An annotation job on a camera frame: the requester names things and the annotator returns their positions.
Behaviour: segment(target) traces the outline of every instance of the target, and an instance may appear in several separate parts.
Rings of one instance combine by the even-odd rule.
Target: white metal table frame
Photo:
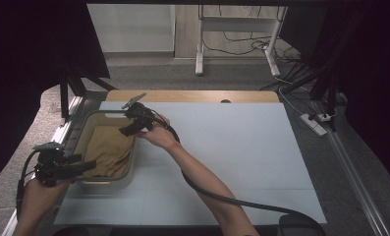
[[[276,19],[267,18],[233,18],[208,17],[203,13],[203,5],[198,5],[199,34],[197,54],[195,58],[195,74],[203,75],[203,33],[205,31],[236,31],[236,32],[271,32],[268,46],[263,49],[271,74],[280,77],[280,71],[274,61],[272,51],[286,15],[287,7],[279,7]]]

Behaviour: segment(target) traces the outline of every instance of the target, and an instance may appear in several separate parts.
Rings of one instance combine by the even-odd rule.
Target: white desk leg
[[[264,50],[273,77],[280,77],[280,71],[278,70],[277,64],[275,64],[274,57],[272,56],[272,50],[274,49],[275,41],[277,40],[278,33],[280,32],[281,25],[283,24],[283,19],[286,14],[286,10],[287,7],[280,7],[278,19],[276,19],[277,21],[275,23],[274,30],[271,34],[270,43],[268,44],[268,47]]]
[[[203,5],[198,6],[198,44],[195,56],[195,74],[203,75]]]

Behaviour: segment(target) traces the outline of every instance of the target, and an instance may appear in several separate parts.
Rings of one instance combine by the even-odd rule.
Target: yellow towel
[[[134,137],[126,137],[121,127],[96,126],[87,144],[84,161],[96,160],[96,168],[84,173],[84,177],[118,177],[128,166]]]

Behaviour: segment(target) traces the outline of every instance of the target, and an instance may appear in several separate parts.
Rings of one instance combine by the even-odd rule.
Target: white wall
[[[174,6],[87,4],[103,52],[171,52]]]

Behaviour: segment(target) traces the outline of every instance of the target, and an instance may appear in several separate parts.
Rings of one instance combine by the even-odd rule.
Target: person's left arm
[[[20,218],[14,236],[34,235],[42,217],[54,206],[60,194],[73,180],[63,180],[54,187],[47,187],[37,179],[27,182]]]

